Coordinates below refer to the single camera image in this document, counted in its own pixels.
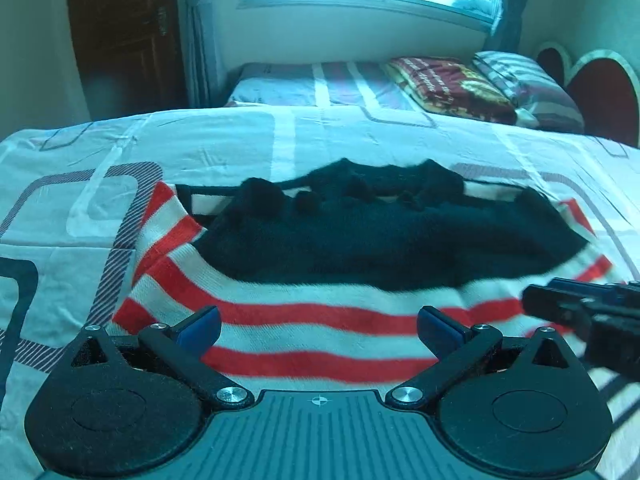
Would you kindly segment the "striped knit sweater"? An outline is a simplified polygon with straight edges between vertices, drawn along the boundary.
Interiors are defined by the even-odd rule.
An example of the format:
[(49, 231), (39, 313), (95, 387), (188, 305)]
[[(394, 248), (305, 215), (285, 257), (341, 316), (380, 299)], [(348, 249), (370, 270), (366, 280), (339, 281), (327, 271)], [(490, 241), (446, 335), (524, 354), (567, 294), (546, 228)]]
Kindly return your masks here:
[(435, 361), (416, 333), (422, 307), (529, 336), (527, 286), (612, 276), (574, 200), (431, 160), (342, 159), (286, 182), (157, 183), (107, 330), (216, 307), (221, 333), (203, 362), (247, 389), (387, 391)]

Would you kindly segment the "patterned white bed sheet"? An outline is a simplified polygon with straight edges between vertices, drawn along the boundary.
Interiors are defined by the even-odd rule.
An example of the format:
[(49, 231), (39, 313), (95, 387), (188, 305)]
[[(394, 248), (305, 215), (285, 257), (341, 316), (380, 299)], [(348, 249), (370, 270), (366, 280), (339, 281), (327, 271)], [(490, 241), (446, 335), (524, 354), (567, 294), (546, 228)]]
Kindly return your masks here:
[(170, 110), (62, 129), (23, 130), (1, 144), (1, 260), (26, 260), (36, 281), (1, 281), (1, 474), (41, 474), (24, 416), (50, 369), (88, 324), (127, 296), (142, 218), (152, 242), (179, 221), (150, 206), (157, 182), (276, 182), (340, 159), (410, 166), (431, 159), (463, 177), (531, 186), (583, 214), (604, 261), (587, 278), (639, 275), (639, 152), (574, 134), (382, 108), (247, 106)]

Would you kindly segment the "striped pillow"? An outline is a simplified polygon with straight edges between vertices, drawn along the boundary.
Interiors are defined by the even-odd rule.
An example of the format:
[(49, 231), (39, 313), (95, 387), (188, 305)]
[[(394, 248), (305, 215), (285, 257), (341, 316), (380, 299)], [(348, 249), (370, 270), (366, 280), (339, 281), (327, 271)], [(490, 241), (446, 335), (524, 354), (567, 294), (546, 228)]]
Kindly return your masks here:
[(518, 126), (585, 132), (577, 104), (532, 58), (511, 52), (480, 51), (474, 54), (472, 63), (514, 106)]

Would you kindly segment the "red heart headboard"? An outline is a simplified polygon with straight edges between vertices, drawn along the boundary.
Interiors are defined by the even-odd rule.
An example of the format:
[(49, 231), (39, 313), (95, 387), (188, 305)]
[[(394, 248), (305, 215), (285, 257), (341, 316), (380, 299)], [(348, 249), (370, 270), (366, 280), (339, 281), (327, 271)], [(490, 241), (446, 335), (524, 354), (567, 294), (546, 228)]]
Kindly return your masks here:
[(585, 134), (639, 146), (639, 76), (623, 55), (596, 49), (573, 61), (556, 42), (541, 44), (535, 60), (574, 100)]

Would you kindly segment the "red folded blanket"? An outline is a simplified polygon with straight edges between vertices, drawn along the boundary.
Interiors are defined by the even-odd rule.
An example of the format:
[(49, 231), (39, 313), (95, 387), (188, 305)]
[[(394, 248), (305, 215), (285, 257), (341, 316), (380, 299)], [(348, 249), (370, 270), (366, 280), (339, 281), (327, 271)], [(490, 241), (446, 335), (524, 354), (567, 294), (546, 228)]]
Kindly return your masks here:
[(511, 101), (477, 70), (456, 58), (393, 58), (385, 73), (427, 113), (514, 125)]

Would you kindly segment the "dark wooden door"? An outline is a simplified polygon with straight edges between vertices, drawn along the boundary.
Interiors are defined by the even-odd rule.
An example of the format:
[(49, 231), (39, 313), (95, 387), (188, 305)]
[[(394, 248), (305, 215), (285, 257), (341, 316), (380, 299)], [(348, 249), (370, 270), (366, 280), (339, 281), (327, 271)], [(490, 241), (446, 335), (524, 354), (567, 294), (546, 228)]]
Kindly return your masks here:
[(93, 120), (188, 105), (177, 0), (67, 0)]

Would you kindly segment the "white bedding on sill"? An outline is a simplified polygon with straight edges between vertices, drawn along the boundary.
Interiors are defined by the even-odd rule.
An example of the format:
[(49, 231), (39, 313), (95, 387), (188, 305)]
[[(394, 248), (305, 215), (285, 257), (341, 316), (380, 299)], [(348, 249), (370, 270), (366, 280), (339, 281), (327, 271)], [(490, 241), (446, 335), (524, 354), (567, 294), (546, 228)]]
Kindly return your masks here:
[(492, 18), (495, 14), (494, 4), (490, 0), (422, 0), (431, 3), (438, 3), (442, 6), (458, 9), (482, 16)]

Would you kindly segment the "blue left curtain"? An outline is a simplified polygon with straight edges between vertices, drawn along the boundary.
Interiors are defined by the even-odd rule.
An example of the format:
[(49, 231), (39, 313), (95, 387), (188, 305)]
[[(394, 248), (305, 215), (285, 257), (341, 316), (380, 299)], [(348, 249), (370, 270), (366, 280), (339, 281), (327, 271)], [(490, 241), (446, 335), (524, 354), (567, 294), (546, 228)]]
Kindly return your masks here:
[(224, 91), (214, 0), (177, 0), (184, 82), (190, 107), (213, 107)]

